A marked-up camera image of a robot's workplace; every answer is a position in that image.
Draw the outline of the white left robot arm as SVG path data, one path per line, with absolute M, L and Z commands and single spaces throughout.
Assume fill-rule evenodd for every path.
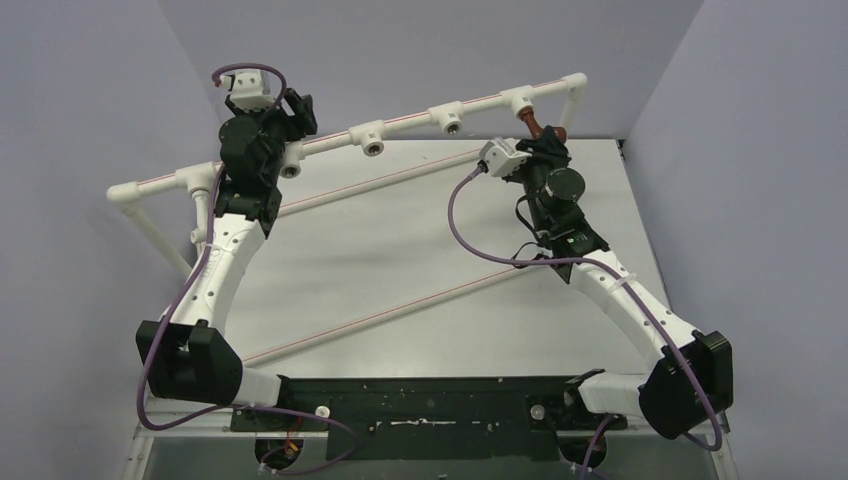
M 295 419 L 287 379 L 244 366 L 224 331 L 247 267 L 277 219 L 286 148 L 317 131 L 310 96 L 287 88 L 282 99 L 286 109 L 273 103 L 249 111 L 227 97 L 233 116 L 219 130 L 222 167 L 214 177 L 204 250 L 162 319 L 142 322 L 135 337 L 143 392 L 222 407 L 257 406 L 257 416 L 272 429 Z

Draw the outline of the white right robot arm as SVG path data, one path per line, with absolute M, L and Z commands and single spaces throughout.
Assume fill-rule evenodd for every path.
M 719 434 L 719 415 L 733 403 L 730 342 L 672 313 L 591 227 L 579 206 L 586 182 L 570 166 L 562 128 L 534 127 L 516 147 L 528 156 L 508 177 L 524 190 L 529 215 L 522 223 L 551 252 L 556 273 L 616 324 L 648 370 L 579 376 L 562 400 L 565 419 L 586 427 L 600 414 L 638 417 L 668 439 L 708 422 Z

